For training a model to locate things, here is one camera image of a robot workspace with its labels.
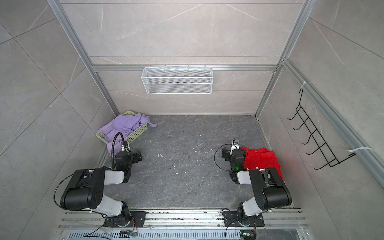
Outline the purple t-shirt with print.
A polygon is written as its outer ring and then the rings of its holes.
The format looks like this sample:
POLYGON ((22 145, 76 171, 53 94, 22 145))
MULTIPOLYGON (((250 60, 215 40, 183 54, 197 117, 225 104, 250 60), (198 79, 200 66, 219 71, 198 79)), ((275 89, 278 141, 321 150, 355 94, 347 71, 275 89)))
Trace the purple t-shirt with print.
POLYGON ((136 115, 119 115, 114 119, 112 126, 114 130, 121 132, 125 135, 132 134, 139 127, 148 124, 155 128, 158 125, 151 122, 150 117, 142 114, 136 115))

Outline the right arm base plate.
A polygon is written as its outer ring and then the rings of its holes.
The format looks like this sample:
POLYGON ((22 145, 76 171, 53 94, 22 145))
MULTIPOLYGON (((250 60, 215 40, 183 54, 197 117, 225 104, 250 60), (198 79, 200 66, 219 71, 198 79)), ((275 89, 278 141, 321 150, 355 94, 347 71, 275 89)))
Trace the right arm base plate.
POLYGON ((221 211, 224 218, 225 227, 264 227, 264 219, 262 215, 251 217, 243 216, 237 211, 229 211, 224 209, 221 211))

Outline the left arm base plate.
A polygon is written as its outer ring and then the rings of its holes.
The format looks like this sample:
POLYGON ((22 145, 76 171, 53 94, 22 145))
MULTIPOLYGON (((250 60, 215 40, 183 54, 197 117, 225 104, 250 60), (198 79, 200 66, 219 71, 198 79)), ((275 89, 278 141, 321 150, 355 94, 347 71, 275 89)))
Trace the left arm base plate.
POLYGON ((103 227, 110 228, 142 228, 145 223, 147 212, 145 211, 134 211, 128 214, 122 213, 116 217, 107 217, 103 224, 103 227))

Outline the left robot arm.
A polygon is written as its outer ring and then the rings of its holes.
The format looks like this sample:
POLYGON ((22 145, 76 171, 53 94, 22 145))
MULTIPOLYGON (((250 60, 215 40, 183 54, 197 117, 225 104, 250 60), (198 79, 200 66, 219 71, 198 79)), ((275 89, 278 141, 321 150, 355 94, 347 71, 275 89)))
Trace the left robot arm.
POLYGON ((133 164, 142 160, 140 151, 120 151, 115 156, 113 168, 76 170, 65 188, 60 202, 56 203, 67 211, 89 211, 105 218, 129 219, 131 213, 125 202, 114 200, 104 194, 108 185, 127 183, 133 164))

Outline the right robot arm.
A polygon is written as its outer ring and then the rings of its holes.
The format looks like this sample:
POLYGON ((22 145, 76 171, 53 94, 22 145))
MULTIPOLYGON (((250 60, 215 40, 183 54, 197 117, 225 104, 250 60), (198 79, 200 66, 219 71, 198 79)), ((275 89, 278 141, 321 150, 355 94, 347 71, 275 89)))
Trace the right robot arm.
POLYGON ((291 193, 274 152, 266 148, 254 150, 233 145, 230 149, 222 149, 222 158, 230 163, 231 180, 237 185, 249 185, 253 190, 253 197, 238 206, 240 221, 292 204, 291 193))

